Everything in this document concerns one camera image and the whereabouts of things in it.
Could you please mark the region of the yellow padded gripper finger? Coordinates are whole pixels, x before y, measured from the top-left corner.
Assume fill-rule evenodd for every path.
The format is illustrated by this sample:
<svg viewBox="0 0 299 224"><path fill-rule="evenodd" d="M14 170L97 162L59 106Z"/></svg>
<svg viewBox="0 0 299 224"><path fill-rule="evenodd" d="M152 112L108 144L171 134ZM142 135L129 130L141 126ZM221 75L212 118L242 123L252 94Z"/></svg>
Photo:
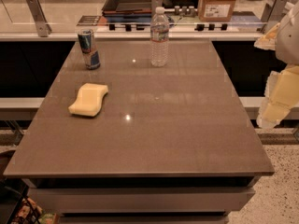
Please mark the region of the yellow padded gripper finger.
<svg viewBox="0 0 299 224"><path fill-rule="evenodd" d="M257 124L272 129L299 103L299 66L289 64L281 72L272 71L267 79Z"/></svg>
<svg viewBox="0 0 299 224"><path fill-rule="evenodd" d="M278 34L278 28L280 23L274 25L266 34L257 39L254 43L254 47L264 50L275 50L276 49L276 38Z"/></svg>

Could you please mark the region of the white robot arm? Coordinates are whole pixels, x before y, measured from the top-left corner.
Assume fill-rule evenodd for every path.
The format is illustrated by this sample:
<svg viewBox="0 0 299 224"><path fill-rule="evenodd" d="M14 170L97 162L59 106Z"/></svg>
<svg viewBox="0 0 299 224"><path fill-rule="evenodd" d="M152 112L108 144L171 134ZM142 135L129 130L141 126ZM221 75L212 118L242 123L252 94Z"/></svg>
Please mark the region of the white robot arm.
<svg viewBox="0 0 299 224"><path fill-rule="evenodd" d="M273 50L286 64L281 72L270 73L256 119L260 128L272 129L299 103L299 2L254 46Z"/></svg>

